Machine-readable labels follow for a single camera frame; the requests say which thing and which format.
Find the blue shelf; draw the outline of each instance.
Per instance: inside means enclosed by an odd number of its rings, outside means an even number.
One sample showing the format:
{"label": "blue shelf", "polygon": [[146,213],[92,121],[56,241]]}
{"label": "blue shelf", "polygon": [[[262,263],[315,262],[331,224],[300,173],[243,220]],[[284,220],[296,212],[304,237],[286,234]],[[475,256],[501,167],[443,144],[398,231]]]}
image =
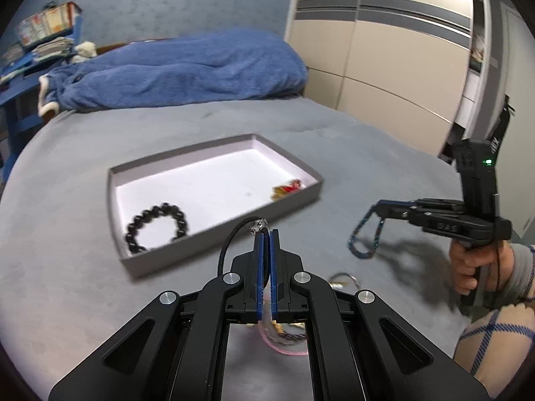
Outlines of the blue shelf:
{"label": "blue shelf", "polygon": [[30,128],[34,128],[38,125],[41,125],[42,123],[43,120],[41,119],[41,117],[39,117],[38,114],[30,114],[30,116],[25,117],[24,119],[17,122],[17,125],[15,126],[17,134],[27,131]]}
{"label": "blue shelf", "polygon": [[19,75],[10,81],[10,87],[5,92],[0,93],[0,106],[7,103],[7,101],[16,98],[18,95],[22,95],[24,92],[37,87],[39,85],[39,77],[46,74],[52,69],[50,66],[42,71],[34,74],[23,76]]}
{"label": "blue shelf", "polygon": [[[79,15],[76,18],[76,22],[74,23],[72,29],[64,30],[63,32],[57,33],[54,36],[49,36],[42,42],[50,41],[54,37],[63,36],[66,32],[72,31],[71,34],[68,34],[65,37],[73,39],[74,45],[77,45],[80,43],[81,28],[82,16]],[[17,111],[12,100],[28,90],[39,86],[39,77],[48,73],[51,69],[59,66],[64,60],[64,57],[58,57],[57,59],[34,63],[32,54],[27,53],[17,62],[9,65],[6,68],[3,68],[1,72],[1,75],[6,75],[12,71],[16,71],[17,69],[23,70],[23,73],[18,74],[7,82],[7,90],[0,92],[0,106],[4,106],[5,109],[7,133],[9,135],[9,147],[11,150],[9,158],[4,161],[4,169],[2,170],[4,182],[7,182],[13,165],[17,161],[22,149],[24,149],[25,139],[21,136],[21,133],[43,123],[38,114],[32,114],[20,121],[17,120]]]}
{"label": "blue shelf", "polygon": [[51,34],[50,36],[47,36],[45,39],[41,39],[40,41],[37,41],[31,44],[31,48],[25,48],[25,51],[27,51],[26,54],[23,55],[19,60],[12,63],[11,65],[5,66],[4,68],[2,68],[2,71],[0,72],[0,76],[7,75],[12,71],[16,71],[17,69],[27,68],[26,71],[28,71],[33,66],[39,65],[39,63],[33,63],[33,55],[30,49],[33,49],[37,47],[38,45],[45,44],[46,42],[49,42],[60,36],[73,39],[74,40],[73,45],[76,46],[80,43],[81,33],[82,33],[82,15],[80,14],[77,16],[73,27],[60,31],[59,33]]}

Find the gray tray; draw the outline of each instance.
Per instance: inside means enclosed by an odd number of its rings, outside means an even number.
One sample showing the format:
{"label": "gray tray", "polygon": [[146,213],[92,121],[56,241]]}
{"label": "gray tray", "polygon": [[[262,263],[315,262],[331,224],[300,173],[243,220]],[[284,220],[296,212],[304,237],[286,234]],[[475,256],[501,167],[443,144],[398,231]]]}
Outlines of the gray tray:
{"label": "gray tray", "polygon": [[[303,188],[276,202],[272,187],[298,178]],[[108,214],[119,259],[143,276],[222,243],[250,215],[276,219],[318,198],[323,178],[295,156],[256,135],[228,137],[146,156],[108,172]],[[174,242],[169,217],[145,225],[130,254],[124,241],[134,215],[153,205],[178,205],[188,235]]]}

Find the blue duvet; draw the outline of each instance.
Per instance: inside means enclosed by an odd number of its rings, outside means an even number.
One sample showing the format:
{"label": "blue duvet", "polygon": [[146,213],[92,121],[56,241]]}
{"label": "blue duvet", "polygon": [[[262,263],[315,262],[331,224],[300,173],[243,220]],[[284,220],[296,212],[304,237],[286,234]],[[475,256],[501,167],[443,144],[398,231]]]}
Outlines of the blue duvet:
{"label": "blue duvet", "polygon": [[63,111],[290,95],[306,84],[307,68],[280,37],[233,29],[130,44],[45,78],[39,109]]}

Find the blue gripper pad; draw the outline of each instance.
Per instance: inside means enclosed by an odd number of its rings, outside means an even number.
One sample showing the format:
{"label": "blue gripper pad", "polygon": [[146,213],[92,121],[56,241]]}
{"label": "blue gripper pad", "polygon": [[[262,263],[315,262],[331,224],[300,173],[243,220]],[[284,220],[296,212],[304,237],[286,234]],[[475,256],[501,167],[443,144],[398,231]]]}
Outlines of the blue gripper pad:
{"label": "blue gripper pad", "polygon": [[271,270],[271,319],[277,320],[277,267],[275,265],[275,246],[273,243],[273,233],[269,238],[270,250],[270,270]]}
{"label": "blue gripper pad", "polygon": [[264,234],[260,234],[260,246],[258,251],[258,277],[256,280],[256,317],[262,319],[264,310]]}

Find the gray bedsheet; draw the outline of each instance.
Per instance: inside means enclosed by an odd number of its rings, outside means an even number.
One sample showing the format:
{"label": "gray bedsheet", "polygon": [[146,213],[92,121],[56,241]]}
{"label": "gray bedsheet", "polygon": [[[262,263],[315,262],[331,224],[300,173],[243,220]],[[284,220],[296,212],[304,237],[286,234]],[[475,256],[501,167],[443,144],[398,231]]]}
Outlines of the gray bedsheet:
{"label": "gray bedsheet", "polygon": [[[320,276],[353,273],[453,354],[466,319],[452,301],[448,239],[391,220],[374,259],[346,248],[378,199],[459,198],[458,175],[444,162],[303,98],[67,113],[25,148],[0,203],[0,340],[41,398],[161,291],[186,294],[216,275],[218,249],[131,280],[108,228],[108,168],[250,132],[325,178],[319,201],[274,224],[283,248]],[[238,240],[228,259],[250,248],[250,238]],[[223,399],[288,399],[290,384],[292,400],[312,399],[308,358],[274,352],[256,328],[231,329]]]}

